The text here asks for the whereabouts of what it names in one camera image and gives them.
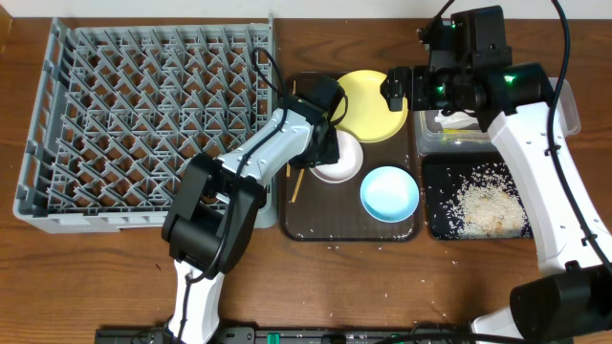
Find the green yellow snack wrapper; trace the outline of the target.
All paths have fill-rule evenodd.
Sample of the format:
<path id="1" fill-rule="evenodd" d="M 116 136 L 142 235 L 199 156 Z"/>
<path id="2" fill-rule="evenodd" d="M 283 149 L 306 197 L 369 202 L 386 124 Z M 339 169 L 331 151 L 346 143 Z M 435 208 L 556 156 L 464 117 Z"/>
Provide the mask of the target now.
<path id="1" fill-rule="evenodd" d="M 472 141 L 472 142 L 489 142 L 490 138 L 486 133 L 479 130 L 471 129 L 444 129 L 442 131 L 445 140 L 452 141 Z"/>

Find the yellow plate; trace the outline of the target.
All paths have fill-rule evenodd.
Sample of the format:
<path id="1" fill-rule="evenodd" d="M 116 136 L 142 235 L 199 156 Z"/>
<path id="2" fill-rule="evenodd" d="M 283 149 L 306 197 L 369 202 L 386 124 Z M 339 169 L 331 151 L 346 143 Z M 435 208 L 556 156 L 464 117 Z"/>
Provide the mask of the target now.
<path id="1" fill-rule="evenodd" d="M 348 97 L 348 102 L 340 101 L 332 116 L 332 120 L 340 118 L 336 125 L 339 130 L 350 133 L 359 142 L 375 143 L 390 139 L 404 127 L 406 99 L 402 111 L 390 111 L 380 93 L 385 78 L 385 74 L 371 70 L 354 71 L 339 78 L 339 85 Z"/>

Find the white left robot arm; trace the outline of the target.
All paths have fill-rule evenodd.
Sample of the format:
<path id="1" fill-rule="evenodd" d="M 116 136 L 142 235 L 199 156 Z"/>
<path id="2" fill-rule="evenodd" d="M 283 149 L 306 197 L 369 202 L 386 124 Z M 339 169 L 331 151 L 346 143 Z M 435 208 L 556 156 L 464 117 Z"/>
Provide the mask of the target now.
<path id="1" fill-rule="evenodd" d="M 162 227 L 177 272 L 168 332 L 177 343 L 207 343 L 216 332 L 223 281 L 250 242 L 267 186 L 285 166 L 339 161 L 333 114 L 348 97 L 331 77 L 306 94 L 287 95 L 267 124 L 216 158 L 200 153 L 185 174 Z"/>

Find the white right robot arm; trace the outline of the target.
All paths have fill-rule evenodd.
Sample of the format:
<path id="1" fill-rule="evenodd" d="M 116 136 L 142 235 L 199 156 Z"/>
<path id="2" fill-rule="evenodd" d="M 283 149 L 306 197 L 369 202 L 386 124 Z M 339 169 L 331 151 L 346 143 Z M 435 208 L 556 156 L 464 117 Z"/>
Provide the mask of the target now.
<path id="1" fill-rule="evenodd" d="M 536 62 L 516 64 L 498 6 L 433 17 L 418 31 L 424 66 L 381 86 L 392 111 L 463 112 L 506 163 L 536 244 L 539 279 L 471 322 L 472 343 L 553 343 L 611 327 L 611 235 L 582 182 L 557 113 L 562 89 Z"/>

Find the light blue bowl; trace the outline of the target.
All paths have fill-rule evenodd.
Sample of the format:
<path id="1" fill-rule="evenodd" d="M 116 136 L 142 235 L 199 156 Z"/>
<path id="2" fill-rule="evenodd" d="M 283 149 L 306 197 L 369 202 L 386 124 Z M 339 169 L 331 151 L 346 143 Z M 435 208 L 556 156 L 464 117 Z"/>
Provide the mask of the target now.
<path id="1" fill-rule="evenodd" d="M 371 217 L 392 224 L 415 214 L 420 201 L 420 190 L 407 171 L 395 166 L 382 166 L 364 177 L 360 199 Z"/>

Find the pink bowl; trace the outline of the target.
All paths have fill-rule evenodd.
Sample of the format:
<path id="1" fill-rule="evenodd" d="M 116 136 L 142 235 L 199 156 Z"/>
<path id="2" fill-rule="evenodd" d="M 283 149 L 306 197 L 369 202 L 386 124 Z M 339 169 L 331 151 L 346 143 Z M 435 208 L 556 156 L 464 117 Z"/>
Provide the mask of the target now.
<path id="1" fill-rule="evenodd" d="M 363 150 L 358 140 L 350 133 L 337 131 L 339 143 L 339 161 L 333 164 L 319 165 L 310 172 L 325 183 L 344 183 L 355 177 L 363 163 Z"/>

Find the white napkin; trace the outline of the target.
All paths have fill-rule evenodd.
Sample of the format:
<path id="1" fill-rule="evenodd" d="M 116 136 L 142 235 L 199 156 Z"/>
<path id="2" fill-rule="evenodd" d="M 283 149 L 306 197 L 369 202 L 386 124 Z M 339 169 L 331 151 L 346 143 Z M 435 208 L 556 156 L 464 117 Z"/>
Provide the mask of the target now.
<path id="1" fill-rule="evenodd" d="M 472 126 L 478 126 L 476 118 L 462 112 L 456 112 L 450 116 L 443 116 L 442 113 L 439 113 L 434 118 L 434 121 L 440 124 L 443 130 L 463 130 Z"/>

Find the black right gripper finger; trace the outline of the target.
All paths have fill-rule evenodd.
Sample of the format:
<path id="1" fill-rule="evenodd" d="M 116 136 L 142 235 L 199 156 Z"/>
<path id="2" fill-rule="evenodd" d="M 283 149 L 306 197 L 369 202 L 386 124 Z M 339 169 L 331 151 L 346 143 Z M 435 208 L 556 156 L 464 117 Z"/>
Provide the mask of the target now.
<path id="1" fill-rule="evenodd" d="M 409 109 L 409 100 L 403 94 L 389 93 L 386 102 L 391 112 L 402 112 Z"/>
<path id="2" fill-rule="evenodd" d="M 410 84 L 410 67 L 391 68 L 381 84 L 381 94 L 383 96 L 405 96 L 409 91 Z"/>

